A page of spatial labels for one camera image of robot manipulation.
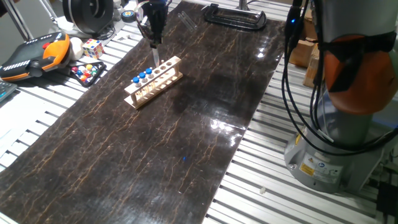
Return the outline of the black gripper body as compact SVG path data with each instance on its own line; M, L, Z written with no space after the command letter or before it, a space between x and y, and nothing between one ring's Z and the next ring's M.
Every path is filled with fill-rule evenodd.
M143 4L144 15L148 17L152 28L161 30L165 27L169 4L168 0L148 0Z

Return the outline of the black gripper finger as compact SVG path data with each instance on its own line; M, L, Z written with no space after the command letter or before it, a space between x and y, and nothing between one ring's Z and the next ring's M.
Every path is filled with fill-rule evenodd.
M157 47L157 44L155 42L155 36L151 30L150 25L144 26L144 31L145 31L146 39L149 42L150 47Z
M164 26L161 24L155 28L155 45L158 46L162 43Z

